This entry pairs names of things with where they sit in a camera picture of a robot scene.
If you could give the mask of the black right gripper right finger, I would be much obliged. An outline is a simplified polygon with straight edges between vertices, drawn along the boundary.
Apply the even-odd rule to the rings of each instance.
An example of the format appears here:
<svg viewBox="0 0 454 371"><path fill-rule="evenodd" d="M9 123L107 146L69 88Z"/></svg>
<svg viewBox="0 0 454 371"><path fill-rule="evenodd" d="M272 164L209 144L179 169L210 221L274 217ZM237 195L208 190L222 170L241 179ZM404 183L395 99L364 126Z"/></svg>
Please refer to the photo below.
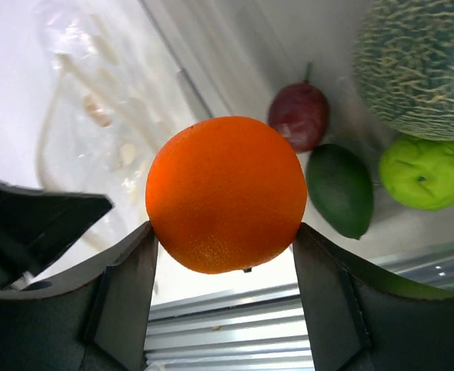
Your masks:
<svg viewBox="0 0 454 371"><path fill-rule="evenodd" d="M293 243L317 370L454 370L454 291L393 274L303 223Z"/></svg>

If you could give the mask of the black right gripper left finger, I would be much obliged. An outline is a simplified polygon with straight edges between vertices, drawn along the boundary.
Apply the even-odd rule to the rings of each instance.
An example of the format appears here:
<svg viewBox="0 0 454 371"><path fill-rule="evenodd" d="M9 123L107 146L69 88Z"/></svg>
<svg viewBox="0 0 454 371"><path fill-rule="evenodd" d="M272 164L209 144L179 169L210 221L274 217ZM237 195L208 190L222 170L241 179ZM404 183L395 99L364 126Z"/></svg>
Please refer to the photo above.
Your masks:
<svg viewBox="0 0 454 371"><path fill-rule="evenodd" d="M0 370L141 370L158 241L144 223L91 259L0 291Z"/></svg>

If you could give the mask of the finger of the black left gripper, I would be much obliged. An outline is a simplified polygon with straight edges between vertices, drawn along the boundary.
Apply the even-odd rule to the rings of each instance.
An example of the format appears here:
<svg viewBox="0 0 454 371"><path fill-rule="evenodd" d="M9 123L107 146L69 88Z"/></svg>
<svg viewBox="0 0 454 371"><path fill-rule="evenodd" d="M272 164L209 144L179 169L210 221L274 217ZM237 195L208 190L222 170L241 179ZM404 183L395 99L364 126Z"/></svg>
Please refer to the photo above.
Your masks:
<svg viewBox="0 0 454 371"><path fill-rule="evenodd" d="M47 269L112 208L105 195L0 182L0 288Z"/></svg>

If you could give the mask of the orange fruit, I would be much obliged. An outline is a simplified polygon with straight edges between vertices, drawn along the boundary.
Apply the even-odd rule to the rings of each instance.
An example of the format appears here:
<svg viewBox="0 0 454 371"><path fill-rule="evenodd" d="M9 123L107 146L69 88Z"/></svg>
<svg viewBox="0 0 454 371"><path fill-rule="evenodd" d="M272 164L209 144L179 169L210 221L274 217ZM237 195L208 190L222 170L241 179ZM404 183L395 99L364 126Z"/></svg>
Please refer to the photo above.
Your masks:
<svg viewBox="0 0 454 371"><path fill-rule="evenodd" d="M294 241L306 200L292 146L250 117L217 117L176 134L155 157L145 190L161 245L204 274L277 257Z"/></svg>

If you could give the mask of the dark green avocado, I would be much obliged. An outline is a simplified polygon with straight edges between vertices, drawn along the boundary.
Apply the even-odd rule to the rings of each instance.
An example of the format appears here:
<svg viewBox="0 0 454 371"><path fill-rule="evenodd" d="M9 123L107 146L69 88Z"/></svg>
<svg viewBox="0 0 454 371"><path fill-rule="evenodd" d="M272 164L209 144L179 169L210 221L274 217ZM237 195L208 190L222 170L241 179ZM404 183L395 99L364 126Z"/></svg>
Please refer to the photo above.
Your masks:
<svg viewBox="0 0 454 371"><path fill-rule="evenodd" d="M335 144L315 148L306 167L309 198L321 217L340 235L359 240L374 211L374 187L364 163Z"/></svg>

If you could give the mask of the clear zip top bag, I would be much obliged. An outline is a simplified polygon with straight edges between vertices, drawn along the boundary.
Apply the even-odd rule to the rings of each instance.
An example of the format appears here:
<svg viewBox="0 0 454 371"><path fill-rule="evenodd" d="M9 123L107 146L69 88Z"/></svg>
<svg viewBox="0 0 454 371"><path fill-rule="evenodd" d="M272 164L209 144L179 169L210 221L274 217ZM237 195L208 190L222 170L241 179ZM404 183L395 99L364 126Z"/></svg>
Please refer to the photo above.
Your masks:
<svg viewBox="0 0 454 371"><path fill-rule="evenodd" d="M54 87L36 149L40 185L102 193L112 209L83 236L104 250L147 220L145 185L168 129L144 102L145 78L129 42L106 22L104 2L41 1L37 29Z"/></svg>

